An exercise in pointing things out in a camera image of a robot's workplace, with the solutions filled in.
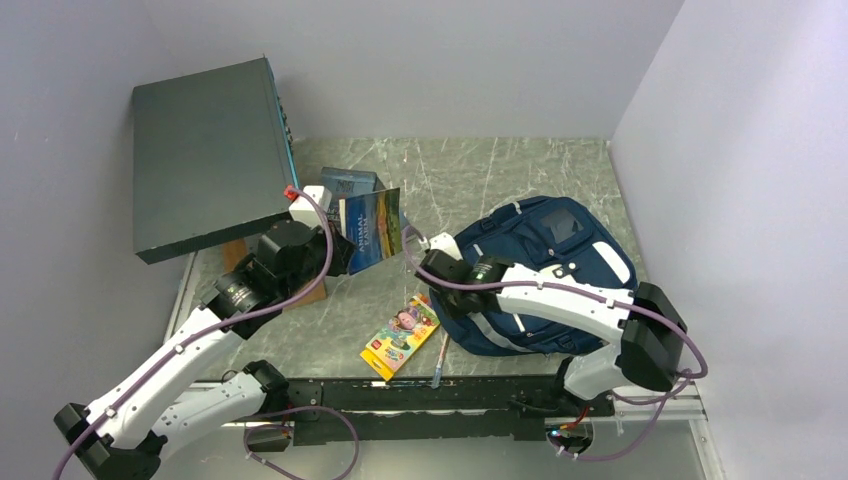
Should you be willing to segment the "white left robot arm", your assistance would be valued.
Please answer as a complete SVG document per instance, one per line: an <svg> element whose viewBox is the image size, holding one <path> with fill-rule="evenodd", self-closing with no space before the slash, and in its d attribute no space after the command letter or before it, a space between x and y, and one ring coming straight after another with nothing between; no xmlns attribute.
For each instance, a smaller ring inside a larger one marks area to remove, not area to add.
<svg viewBox="0 0 848 480"><path fill-rule="evenodd" d="M77 458L95 479L150 479L168 457L224 423L272 420L290 405L289 382L265 360L187 401L180 396L219 357L345 271L348 242L325 218L286 218L257 250L220 276L179 330L116 387L54 417L68 443L52 476Z"/></svg>

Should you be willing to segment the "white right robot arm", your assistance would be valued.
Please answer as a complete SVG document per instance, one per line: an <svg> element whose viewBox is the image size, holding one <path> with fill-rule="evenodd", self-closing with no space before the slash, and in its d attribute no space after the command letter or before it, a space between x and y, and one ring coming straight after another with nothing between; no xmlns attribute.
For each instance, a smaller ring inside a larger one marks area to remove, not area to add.
<svg viewBox="0 0 848 480"><path fill-rule="evenodd" d="M415 272L431 287L443 319L465 317L496 345L509 338L488 322L492 314L504 315L513 326L535 317L598 340L600 347L570 353L561 364L550 392L564 415L619 387L670 396L679 381L692 376L680 367L682 350L691 343L685 326L653 284L599 287L493 256L469 264L436 248Z"/></svg>

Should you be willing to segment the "navy blue student backpack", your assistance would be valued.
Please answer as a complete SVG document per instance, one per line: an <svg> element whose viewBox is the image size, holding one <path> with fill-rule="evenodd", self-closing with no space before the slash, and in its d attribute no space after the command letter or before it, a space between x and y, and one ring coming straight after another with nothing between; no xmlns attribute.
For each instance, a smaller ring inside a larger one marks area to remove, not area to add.
<svg viewBox="0 0 848 480"><path fill-rule="evenodd" d="M536 271L561 266L579 283L614 289L638 284L631 259L589 209L568 197L536 196L504 205L455 235L466 262L488 254ZM589 333L532 315L453 316L433 301L451 340L471 354L585 355L603 346Z"/></svg>

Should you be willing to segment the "Animal Farm book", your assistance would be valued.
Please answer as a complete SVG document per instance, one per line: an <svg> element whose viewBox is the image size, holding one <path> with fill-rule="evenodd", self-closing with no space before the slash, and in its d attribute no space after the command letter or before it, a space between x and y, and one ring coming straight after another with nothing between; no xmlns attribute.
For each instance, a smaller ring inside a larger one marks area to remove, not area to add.
<svg viewBox="0 0 848 480"><path fill-rule="evenodd" d="M400 189L391 188L339 201L342 234L353 244L348 273L355 275L402 250Z"/></svg>

